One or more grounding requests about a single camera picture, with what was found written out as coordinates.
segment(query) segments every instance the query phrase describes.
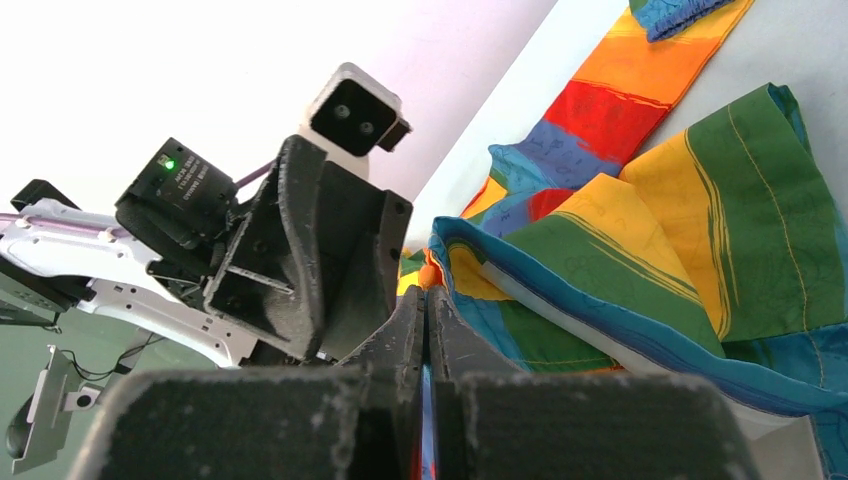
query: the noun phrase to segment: white wall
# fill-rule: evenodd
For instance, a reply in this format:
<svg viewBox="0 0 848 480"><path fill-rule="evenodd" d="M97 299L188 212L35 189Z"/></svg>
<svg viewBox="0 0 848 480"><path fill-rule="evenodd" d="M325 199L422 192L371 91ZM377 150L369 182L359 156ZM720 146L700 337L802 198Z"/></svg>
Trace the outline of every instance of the white wall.
<svg viewBox="0 0 848 480"><path fill-rule="evenodd" d="M240 178L348 60L404 102L372 181L414 199L554 3L2 2L0 203L44 178L111 213L169 136Z"/></svg>

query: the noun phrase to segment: black bracket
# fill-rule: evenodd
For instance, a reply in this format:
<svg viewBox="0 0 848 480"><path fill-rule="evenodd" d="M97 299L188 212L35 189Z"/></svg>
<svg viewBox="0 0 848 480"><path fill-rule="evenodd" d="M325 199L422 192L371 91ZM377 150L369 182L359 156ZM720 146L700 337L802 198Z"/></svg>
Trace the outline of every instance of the black bracket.
<svg viewBox="0 0 848 480"><path fill-rule="evenodd" d="M289 137L230 239L204 308L309 360L347 356L394 310L412 205Z"/></svg>

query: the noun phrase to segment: green floor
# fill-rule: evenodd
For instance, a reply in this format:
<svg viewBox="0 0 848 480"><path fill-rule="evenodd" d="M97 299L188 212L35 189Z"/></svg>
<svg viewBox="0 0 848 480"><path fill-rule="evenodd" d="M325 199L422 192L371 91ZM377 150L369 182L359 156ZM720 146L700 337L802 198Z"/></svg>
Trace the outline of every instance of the green floor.
<svg viewBox="0 0 848 480"><path fill-rule="evenodd" d="M125 349L135 327L112 318L72 311L59 324L63 333L44 331L38 327L0 326L0 432L4 435L0 452L0 480L61 480L70 470L82 440L96 413L76 413L65 449L49 464L21 475L12 476L12 459L5 451L5 430L21 404L32 394L39 370L47 363L47 345L73 350L84 368L107 371ZM182 345L165 340L148 347L136 366L139 370L211 369L212 362Z"/></svg>

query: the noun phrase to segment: white table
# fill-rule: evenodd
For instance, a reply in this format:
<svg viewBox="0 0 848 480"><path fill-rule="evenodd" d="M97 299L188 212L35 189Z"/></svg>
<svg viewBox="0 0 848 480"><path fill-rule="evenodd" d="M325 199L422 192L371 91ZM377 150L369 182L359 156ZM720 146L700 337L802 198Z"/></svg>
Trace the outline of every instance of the white table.
<svg viewBox="0 0 848 480"><path fill-rule="evenodd" d="M526 136L627 3L554 7L416 199L408 246L426 245L435 216L462 212L491 165L486 147ZM786 84L801 104L816 162L848 212L844 7L844 0L755 2L646 148L758 86ZM821 478L807 422L767 435L752 449L766 480Z"/></svg>

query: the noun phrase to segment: black cable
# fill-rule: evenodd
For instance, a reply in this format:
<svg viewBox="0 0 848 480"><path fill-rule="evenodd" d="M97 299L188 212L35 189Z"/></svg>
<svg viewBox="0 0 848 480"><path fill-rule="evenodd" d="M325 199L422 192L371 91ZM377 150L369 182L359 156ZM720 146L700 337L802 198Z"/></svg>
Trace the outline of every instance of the black cable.
<svg viewBox="0 0 848 480"><path fill-rule="evenodd" d="M77 354L74 353L73 350L61 350L61 352L62 353L68 353L68 354L71 355L71 364L73 365L74 370L77 371L77 374L80 377L82 377L85 380L88 380L89 382L99 382L100 380L103 380L106 377L108 377L109 375L112 375L113 373L115 373L115 370L116 370L118 364L121 362L121 360L123 360L127 357L131 357L131 356L141 352L142 350L149 347L150 345L153 345L155 343L161 342L162 340L165 340L165 337L159 337L156 340L153 340L153 335L154 334L151 333L150 336L147 337L147 341L144 342L143 345L133 347L133 348L127 350L126 352L124 352L123 354L121 354L121 356L118 357L118 360L115 361L115 367L112 368L109 371L106 371L106 372L92 372L90 370L86 370L77 361Z"/></svg>

